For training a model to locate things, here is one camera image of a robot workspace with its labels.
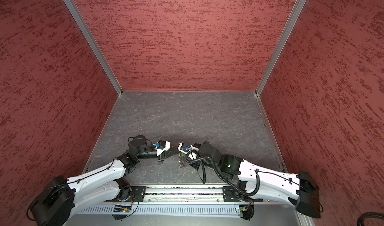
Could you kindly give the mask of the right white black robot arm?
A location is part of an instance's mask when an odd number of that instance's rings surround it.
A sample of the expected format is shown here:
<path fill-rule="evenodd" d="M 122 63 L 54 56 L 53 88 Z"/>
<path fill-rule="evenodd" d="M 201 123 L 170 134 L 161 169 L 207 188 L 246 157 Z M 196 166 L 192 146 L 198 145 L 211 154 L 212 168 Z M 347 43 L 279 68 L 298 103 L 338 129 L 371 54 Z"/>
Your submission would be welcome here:
<path fill-rule="evenodd" d="M 320 203 L 319 186 L 308 172 L 294 174 L 270 170 L 243 158 L 223 154 L 209 142 L 180 143 L 178 150 L 184 154 L 187 163 L 198 163 L 214 170 L 220 180 L 245 199 L 286 203 L 307 217 L 321 217 L 324 208 Z"/>

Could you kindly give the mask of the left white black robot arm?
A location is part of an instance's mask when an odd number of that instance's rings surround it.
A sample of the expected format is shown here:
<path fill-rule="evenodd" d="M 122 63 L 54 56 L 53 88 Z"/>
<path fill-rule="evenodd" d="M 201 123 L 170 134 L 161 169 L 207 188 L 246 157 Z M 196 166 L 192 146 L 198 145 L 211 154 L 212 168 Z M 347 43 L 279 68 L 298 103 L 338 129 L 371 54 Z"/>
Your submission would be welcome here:
<path fill-rule="evenodd" d="M 143 135 L 135 136 L 128 149 L 105 166 L 79 176 L 53 178 L 29 205 L 27 218 L 38 226 L 62 226 L 75 214 L 104 201 L 133 203 L 136 194 L 125 177 L 140 159 L 163 162 L 176 154 L 169 141 L 154 144 Z"/>

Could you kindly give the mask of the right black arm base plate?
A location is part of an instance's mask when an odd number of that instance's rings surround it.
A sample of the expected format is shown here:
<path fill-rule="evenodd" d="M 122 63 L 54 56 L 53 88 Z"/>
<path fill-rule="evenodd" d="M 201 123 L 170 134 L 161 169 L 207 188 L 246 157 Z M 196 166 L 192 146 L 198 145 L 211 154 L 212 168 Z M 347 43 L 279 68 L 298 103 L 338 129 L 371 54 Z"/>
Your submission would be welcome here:
<path fill-rule="evenodd" d="M 250 197 L 243 196 L 231 186 L 224 186 L 222 187 L 222 190 L 225 203 L 250 203 L 251 201 L 254 203 L 263 202 L 263 199 L 251 199 Z"/>

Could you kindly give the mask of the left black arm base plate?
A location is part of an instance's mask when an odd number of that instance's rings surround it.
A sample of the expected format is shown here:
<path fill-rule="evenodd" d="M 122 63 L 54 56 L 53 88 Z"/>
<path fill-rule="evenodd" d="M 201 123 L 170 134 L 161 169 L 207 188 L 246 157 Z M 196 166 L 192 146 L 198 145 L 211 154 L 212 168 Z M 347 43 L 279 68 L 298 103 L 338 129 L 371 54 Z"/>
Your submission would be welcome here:
<path fill-rule="evenodd" d="M 131 202 L 132 200 L 143 202 L 147 187 L 146 186 L 129 186 L 121 189 L 114 199 L 108 202 Z"/>

